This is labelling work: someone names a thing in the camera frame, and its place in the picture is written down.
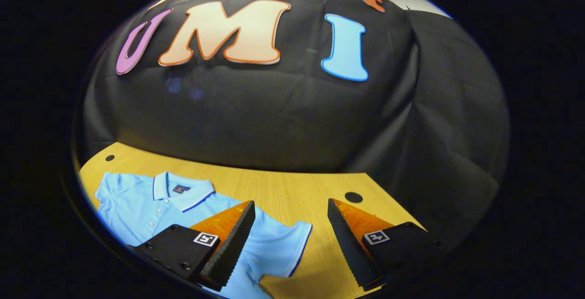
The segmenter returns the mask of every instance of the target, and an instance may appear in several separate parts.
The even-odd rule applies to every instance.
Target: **blue letter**
[[[325,19],[333,25],[333,47],[331,56],[321,61],[323,70],[345,80],[367,80],[362,65],[362,34],[366,28],[336,14],[326,14]]]

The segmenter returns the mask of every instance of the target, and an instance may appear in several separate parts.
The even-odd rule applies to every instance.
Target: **purple letter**
[[[132,42],[134,42],[138,32],[140,32],[140,30],[146,25],[146,22],[144,22],[144,24],[140,24],[137,28],[134,28],[134,30],[130,32],[128,39],[126,39],[126,43],[124,43],[124,46],[120,51],[120,55],[117,57],[116,72],[118,75],[126,74],[132,70],[134,66],[136,66],[138,60],[140,60],[140,57],[142,57],[142,54],[146,49],[146,45],[150,41],[150,38],[152,37],[155,29],[159,26],[163,18],[165,18],[165,16],[167,16],[172,11],[173,9],[166,10],[152,18],[150,21],[150,26],[144,33],[144,36],[142,36],[140,43],[138,43],[138,47],[136,47],[136,51],[134,51],[131,57],[128,57],[128,50],[130,50],[130,45],[132,45]]]

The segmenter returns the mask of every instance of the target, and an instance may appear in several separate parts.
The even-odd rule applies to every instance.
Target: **black fabric backdrop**
[[[210,60],[194,53],[186,64],[159,66],[186,10],[210,1],[231,16],[255,0],[145,4],[115,32],[90,70],[87,158],[119,141],[224,166],[367,172],[447,249],[468,234],[499,188],[510,126],[498,76],[454,20],[388,0],[385,13],[362,0],[278,0],[291,5],[278,21],[278,63],[230,62],[220,49]],[[137,65],[117,75],[128,34],[170,8]],[[366,28],[367,81],[321,69],[331,53],[329,13]],[[190,47],[197,51],[196,37]]]
[[[104,249],[67,202],[56,167],[69,158],[64,148],[80,78],[101,43],[145,0],[4,1],[6,297],[186,295]],[[581,196],[572,190],[581,180],[583,147],[573,132],[581,2],[432,1],[454,15],[500,74],[511,113],[511,157],[486,217],[403,294],[581,297]]]

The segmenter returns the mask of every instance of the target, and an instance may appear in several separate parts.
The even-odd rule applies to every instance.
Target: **shirt sleeve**
[[[297,268],[313,226],[299,221],[285,226],[259,208],[243,251],[251,265],[251,276],[260,280],[264,274],[288,278]]]
[[[100,186],[98,190],[94,194],[98,201],[100,201],[100,207],[107,203],[108,199],[112,196],[113,192],[115,192],[115,188],[112,188],[113,183],[117,182],[116,175],[111,174],[110,172],[105,172],[104,177],[102,178],[102,182],[100,182]]]

